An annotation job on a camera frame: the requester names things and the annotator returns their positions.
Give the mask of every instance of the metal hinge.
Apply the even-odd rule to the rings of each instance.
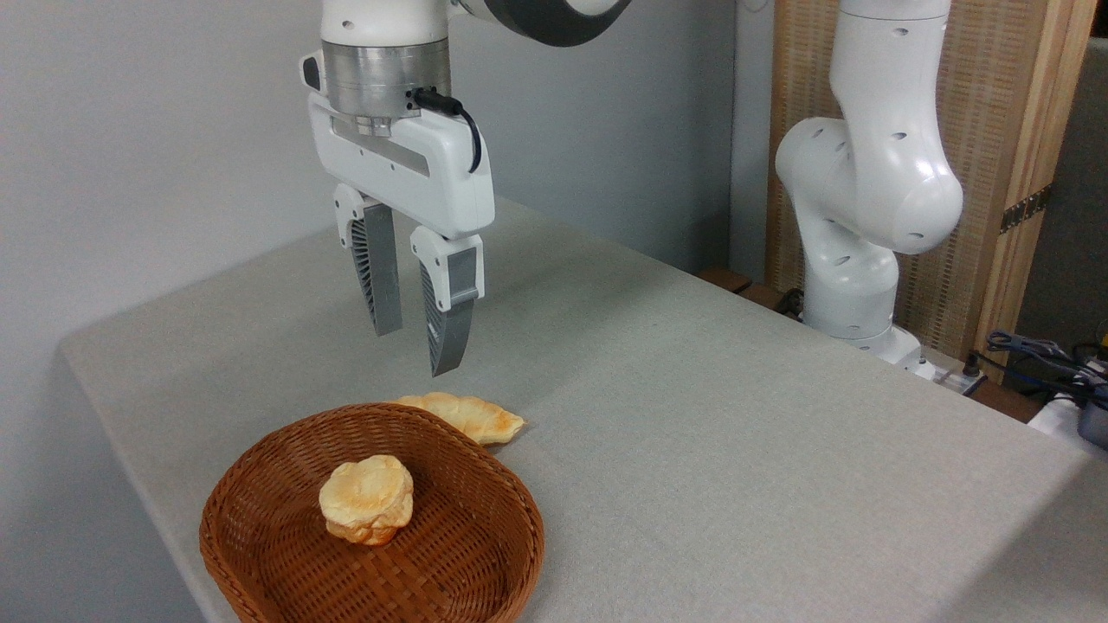
[[[1046,204],[1050,201],[1050,191],[1053,187],[1054,184],[1047,184],[1042,191],[1005,210],[1004,218],[1001,219],[1001,233],[1006,233],[1008,229],[1046,210]]]

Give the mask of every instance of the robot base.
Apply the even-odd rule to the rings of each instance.
[[[935,366],[923,357],[920,340],[895,325],[874,337],[843,341],[927,380],[935,378]]]

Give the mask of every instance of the basket rim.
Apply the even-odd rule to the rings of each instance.
[[[286,621],[284,615],[281,615],[281,613],[278,612],[273,604],[260,601],[249,590],[247,590],[245,584],[253,584],[253,581],[250,579],[240,578],[239,574],[235,572],[235,570],[227,562],[227,558],[224,553],[224,545],[215,539],[214,524],[216,521],[216,511],[224,496],[239,483],[250,459],[255,455],[263,451],[266,447],[274,443],[276,439],[286,437],[290,433],[296,433],[304,428],[310,428],[321,420],[346,415],[350,411],[363,411],[368,409],[386,409],[397,415],[416,417],[431,423],[440,433],[452,439],[460,447],[460,449],[469,456],[470,459],[480,461],[491,468],[499,481],[506,484],[519,498],[531,532],[530,561],[524,571],[524,581],[520,585],[519,590],[514,591],[513,594],[511,594],[510,598],[501,604],[500,610],[497,610],[492,617],[488,619],[486,623],[503,623],[517,619],[523,613],[527,601],[531,599],[535,586],[538,584],[538,578],[542,574],[543,559],[545,556],[545,531],[542,514],[538,512],[538,505],[531,496],[531,491],[527,490],[526,486],[514,472],[504,467],[504,464],[492,456],[492,453],[490,453],[484,447],[466,437],[462,431],[458,430],[442,418],[424,409],[407,405],[398,405],[396,402],[351,404],[305,417],[266,433],[261,437],[261,439],[250,446],[249,449],[243,452],[243,455],[239,456],[229,468],[227,468],[227,471],[219,478],[219,481],[213,488],[212,493],[208,496],[208,499],[204,504],[204,510],[201,515],[198,537],[204,566],[215,581],[216,585],[219,588],[224,598],[230,604],[232,609],[242,621],[258,623],[279,623]]]

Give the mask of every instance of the table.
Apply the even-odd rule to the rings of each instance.
[[[63,343],[209,621],[234,621],[197,550],[227,467],[301,417],[430,390],[530,421],[495,450],[546,525],[524,621],[1104,620],[1108,466],[511,202],[484,238],[489,295],[435,379],[414,257],[378,338],[334,233]]]

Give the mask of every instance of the bread roll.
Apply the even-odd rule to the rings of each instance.
[[[342,463],[319,490],[319,508],[331,534],[383,545],[412,519],[411,473],[389,455]]]
[[[432,391],[427,396],[404,396],[394,402],[431,411],[482,446],[506,443],[526,423],[523,418],[499,405],[474,396],[459,398],[453,394]]]

